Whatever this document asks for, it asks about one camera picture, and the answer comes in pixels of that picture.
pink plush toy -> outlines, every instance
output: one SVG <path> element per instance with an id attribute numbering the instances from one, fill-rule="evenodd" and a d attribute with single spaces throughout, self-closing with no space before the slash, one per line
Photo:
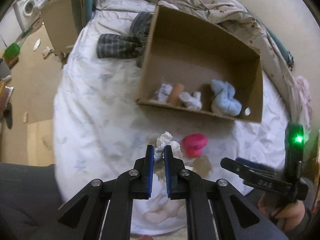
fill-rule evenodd
<path id="1" fill-rule="evenodd" d="M 208 144 L 208 139 L 203 134 L 191 134 L 183 141 L 183 149 L 189 158 L 196 158 L 202 155 L 202 148 Z"/>

plaid cloth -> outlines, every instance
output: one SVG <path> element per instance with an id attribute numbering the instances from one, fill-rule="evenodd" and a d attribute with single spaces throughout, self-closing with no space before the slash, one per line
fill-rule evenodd
<path id="1" fill-rule="evenodd" d="M 150 30 L 152 14 L 140 12 L 133 20 L 129 36 L 101 34 L 98 45 L 98 58 L 135 58 L 144 54 Z"/>

green light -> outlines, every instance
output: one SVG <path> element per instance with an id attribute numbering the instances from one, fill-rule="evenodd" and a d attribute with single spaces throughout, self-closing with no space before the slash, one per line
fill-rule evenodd
<path id="1" fill-rule="evenodd" d="M 303 137 L 298 135 L 296 137 L 296 142 L 302 143 L 302 141 L 303 141 Z"/>

black triangular cutout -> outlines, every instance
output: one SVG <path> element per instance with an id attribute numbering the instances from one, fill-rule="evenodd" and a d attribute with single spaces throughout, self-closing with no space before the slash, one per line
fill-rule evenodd
<path id="1" fill-rule="evenodd" d="M 58 222 L 70 228 L 76 228 L 80 221 L 82 212 L 87 204 L 89 196 L 83 196 L 75 205 L 73 205 Z"/>
<path id="2" fill-rule="evenodd" d="M 260 219 L 254 213 L 252 213 L 252 211 L 247 208 L 235 195 L 231 195 L 230 200 L 236 211 L 236 215 L 242 228 L 248 228 L 260 222 Z"/>

light blue cloth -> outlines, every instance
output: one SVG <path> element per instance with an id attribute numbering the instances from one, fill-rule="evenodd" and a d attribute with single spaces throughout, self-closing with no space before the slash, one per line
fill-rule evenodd
<path id="1" fill-rule="evenodd" d="M 242 105 L 238 100 L 233 98 L 236 93 L 233 85 L 228 82 L 212 79 L 210 86 L 216 97 L 214 101 L 223 114 L 229 116 L 240 114 Z"/>

